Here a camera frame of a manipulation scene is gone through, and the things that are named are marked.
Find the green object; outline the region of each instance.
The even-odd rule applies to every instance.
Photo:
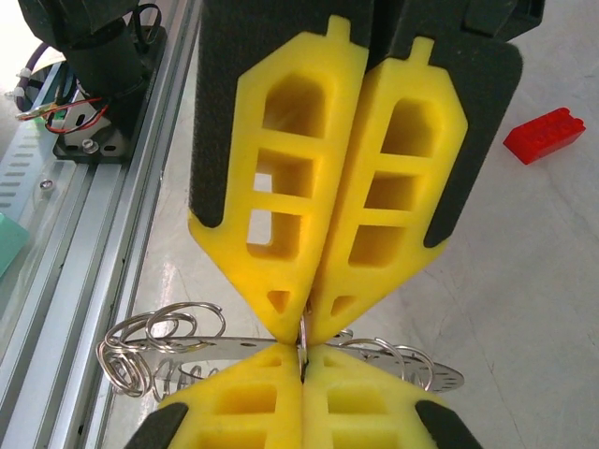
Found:
[[[0,276],[4,274],[27,240],[29,233],[0,213]]]

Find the red lego brick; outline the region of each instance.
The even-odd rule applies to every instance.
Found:
[[[584,122],[559,108],[514,128],[504,145],[526,165],[574,143],[585,131]]]

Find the screw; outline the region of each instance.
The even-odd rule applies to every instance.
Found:
[[[51,190],[54,187],[54,182],[52,180],[44,180],[39,184],[39,188],[41,190]]]
[[[84,139],[83,142],[81,143],[81,146],[83,148],[83,152],[85,152],[87,154],[94,154],[95,152],[97,152],[100,149],[98,144],[94,140],[91,140],[90,138]]]

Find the white floor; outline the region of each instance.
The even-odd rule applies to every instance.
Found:
[[[447,251],[352,326],[460,370],[466,384],[446,399],[488,449],[599,447],[597,23],[595,0],[548,0],[542,27],[518,39],[522,83]],[[135,312],[205,300],[225,309],[227,335],[267,336],[187,232],[195,66]],[[503,138],[561,106],[587,132],[523,166]],[[117,398],[104,447],[124,447],[154,407],[150,398]]]

